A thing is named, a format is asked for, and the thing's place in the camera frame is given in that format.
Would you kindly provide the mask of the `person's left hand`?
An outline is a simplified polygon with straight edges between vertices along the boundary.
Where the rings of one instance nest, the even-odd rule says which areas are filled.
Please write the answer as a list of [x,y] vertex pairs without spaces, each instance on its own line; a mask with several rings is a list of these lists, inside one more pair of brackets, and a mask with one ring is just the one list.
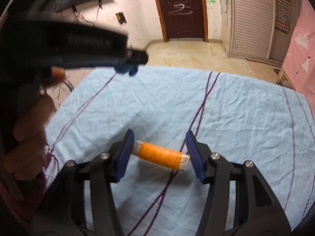
[[16,69],[1,77],[1,164],[15,181],[32,180],[42,171],[45,125],[55,109],[53,98],[42,90],[65,78],[59,67]]

